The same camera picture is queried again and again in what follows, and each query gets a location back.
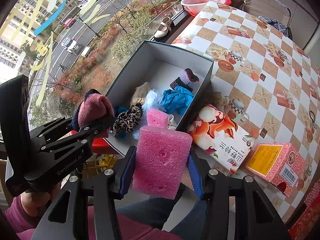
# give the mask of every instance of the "street lamp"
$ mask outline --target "street lamp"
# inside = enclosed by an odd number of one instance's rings
[[[80,18],[79,15],[77,15],[77,18],[78,18],[80,21],[82,21],[85,25],[87,25],[87,23],[85,23],[85,22]],[[89,25],[87,25],[87,27],[88,27],[90,30],[92,30],[97,37],[101,38],[101,36],[100,36],[99,34],[97,34]]]

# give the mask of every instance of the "screw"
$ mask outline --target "screw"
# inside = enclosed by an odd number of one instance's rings
[[[105,175],[111,175],[111,174],[113,174],[113,170],[112,169],[107,169],[107,170],[104,171],[104,174]]]
[[[76,182],[78,180],[78,177],[77,176],[71,176],[69,178],[70,182]]]
[[[211,169],[211,170],[209,170],[209,174],[214,176],[214,175],[218,174],[218,171],[216,169]]]
[[[245,178],[244,178],[244,180],[246,181],[246,182],[253,182],[253,177],[251,177],[251,176],[245,176]]]

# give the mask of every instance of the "gray box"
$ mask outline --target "gray box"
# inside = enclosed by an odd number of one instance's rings
[[[193,87],[195,95],[184,115],[173,113],[178,131],[184,131],[195,115],[191,111],[199,101],[204,89],[210,85],[213,61],[194,52],[156,41],[144,41],[114,80],[106,96],[113,107],[130,106],[135,88],[150,82],[151,89],[163,93],[171,89],[170,84],[184,69],[190,68],[198,76],[199,82]],[[116,139],[112,133],[105,140],[119,154],[125,155],[137,140],[131,134],[125,139]]]

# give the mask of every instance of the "hand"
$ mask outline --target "hand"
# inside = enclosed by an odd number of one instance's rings
[[[50,192],[24,192],[20,195],[21,204],[25,212],[31,216],[36,217],[39,215],[39,207],[47,204],[49,200],[53,201],[55,196],[59,193],[61,182],[59,182],[54,189]]]

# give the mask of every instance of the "pink sponge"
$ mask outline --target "pink sponge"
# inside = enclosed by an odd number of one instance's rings
[[[191,143],[192,137],[184,132],[152,126],[140,128],[132,188],[174,199]]]
[[[147,112],[147,122],[149,126],[168,128],[168,114],[151,108]]]

